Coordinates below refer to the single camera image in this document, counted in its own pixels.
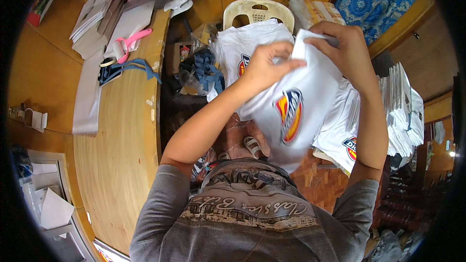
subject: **parquet floor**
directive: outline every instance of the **parquet floor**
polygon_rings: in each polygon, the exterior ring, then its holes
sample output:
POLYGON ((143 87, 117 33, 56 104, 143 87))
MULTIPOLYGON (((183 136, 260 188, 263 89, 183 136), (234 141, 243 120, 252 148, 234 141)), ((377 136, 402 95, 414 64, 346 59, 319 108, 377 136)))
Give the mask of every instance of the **parquet floor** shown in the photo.
MULTIPOLYGON (((264 154, 270 154, 270 148, 255 123, 252 120, 240 122, 238 115, 233 114, 213 146, 216 155, 226 151, 232 159, 251 157, 243 145, 246 136, 255 137, 264 154)), ((290 176, 309 202, 332 212, 336 198, 342 195, 348 183, 348 177, 340 169, 319 168, 321 164, 330 162, 314 157, 310 149, 300 167, 290 176)))

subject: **cardboard box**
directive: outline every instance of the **cardboard box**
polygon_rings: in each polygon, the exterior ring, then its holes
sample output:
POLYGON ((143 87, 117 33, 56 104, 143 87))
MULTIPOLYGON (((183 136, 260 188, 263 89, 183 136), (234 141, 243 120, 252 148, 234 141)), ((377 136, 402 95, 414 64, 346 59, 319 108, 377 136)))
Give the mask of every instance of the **cardboard box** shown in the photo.
POLYGON ((165 59, 166 59, 166 69, 167 75, 175 75, 179 72, 179 63, 181 63, 182 51, 183 54, 186 53, 187 49, 191 51, 191 42, 182 42, 175 44, 168 44, 165 48, 165 59))

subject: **foot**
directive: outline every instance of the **foot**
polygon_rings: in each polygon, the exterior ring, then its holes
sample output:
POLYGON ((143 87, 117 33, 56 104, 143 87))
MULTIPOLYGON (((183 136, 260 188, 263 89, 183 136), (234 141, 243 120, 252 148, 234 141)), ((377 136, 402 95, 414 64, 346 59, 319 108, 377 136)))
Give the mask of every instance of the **foot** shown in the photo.
POLYGON ((222 152, 218 154, 218 160, 231 160, 231 158, 227 152, 222 152))
POLYGON ((243 144, 248 149, 254 158, 259 159, 265 157, 262 149, 260 148, 259 142, 252 136, 247 136, 243 139, 243 144))

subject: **white plastic chair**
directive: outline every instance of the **white plastic chair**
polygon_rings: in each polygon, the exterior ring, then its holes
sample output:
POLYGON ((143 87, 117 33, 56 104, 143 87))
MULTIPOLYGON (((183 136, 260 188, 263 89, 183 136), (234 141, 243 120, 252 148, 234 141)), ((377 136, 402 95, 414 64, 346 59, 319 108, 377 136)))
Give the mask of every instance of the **white plastic chair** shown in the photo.
POLYGON ((285 5, 272 0, 237 0, 230 3, 223 12, 223 30, 230 28, 234 18, 243 14, 248 16, 250 24, 278 18, 291 33, 293 32, 293 14, 285 5), (267 10, 253 9, 253 6, 258 4, 264 5, 267 10))

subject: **small cartoon picture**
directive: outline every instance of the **small cartoon picture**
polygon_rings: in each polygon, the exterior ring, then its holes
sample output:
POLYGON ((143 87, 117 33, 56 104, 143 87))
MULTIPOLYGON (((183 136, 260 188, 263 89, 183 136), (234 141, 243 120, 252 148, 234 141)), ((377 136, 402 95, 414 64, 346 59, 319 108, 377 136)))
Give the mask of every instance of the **small cartoon picture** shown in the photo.
POLYGON ((184 60, 188 58, 189 51, 190 49, 186 47, 185 45, 183 45, 183 47, 179 49, 179 54, 180 54, 179 59, 181 62, 183 62, 184 60))

